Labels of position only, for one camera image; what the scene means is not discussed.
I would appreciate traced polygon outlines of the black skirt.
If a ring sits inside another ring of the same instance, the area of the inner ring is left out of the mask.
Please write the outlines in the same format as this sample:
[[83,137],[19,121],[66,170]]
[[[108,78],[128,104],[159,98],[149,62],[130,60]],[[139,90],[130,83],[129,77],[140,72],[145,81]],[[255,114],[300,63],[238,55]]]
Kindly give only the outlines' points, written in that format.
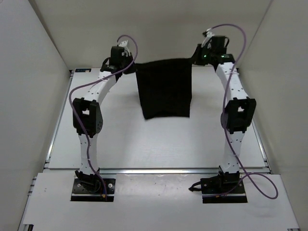
[[192,63],[175,58],[135,64],[144,119],[190,117]]

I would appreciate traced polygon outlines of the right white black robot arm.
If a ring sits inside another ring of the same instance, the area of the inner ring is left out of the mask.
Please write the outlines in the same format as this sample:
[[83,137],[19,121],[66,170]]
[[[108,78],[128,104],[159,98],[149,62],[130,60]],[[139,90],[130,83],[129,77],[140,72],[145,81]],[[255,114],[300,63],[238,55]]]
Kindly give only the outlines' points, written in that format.
[[228,192],[239,182],[242,141],[257,104],[245,92],[234,57],[227,53],[229,41],[226,36],[207,35],[197,46],[192,58],[195,65],[212,65],[224,88],[220,116],[226,138],[223,162],[218,168],[217,176],[201,180],[202,186],[217,188],[222,193]]

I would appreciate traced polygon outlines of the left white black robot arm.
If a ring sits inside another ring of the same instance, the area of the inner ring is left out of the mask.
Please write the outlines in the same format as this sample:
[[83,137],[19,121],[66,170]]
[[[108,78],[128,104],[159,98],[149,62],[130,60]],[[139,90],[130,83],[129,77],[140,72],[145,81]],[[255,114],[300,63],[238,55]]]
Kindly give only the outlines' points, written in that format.
[[111,55],[103,61],[96,81],[76,87],[69,93],[73,127],[79,137],[81,153],[81,165],[75,174],[90,193],[101,193],[103,197],[107,195],[107,189],[97,163],[97,138],[103,128],[101,104],[123,74],[135,72],[133,65],[132,53],[123,41],[111,48]]

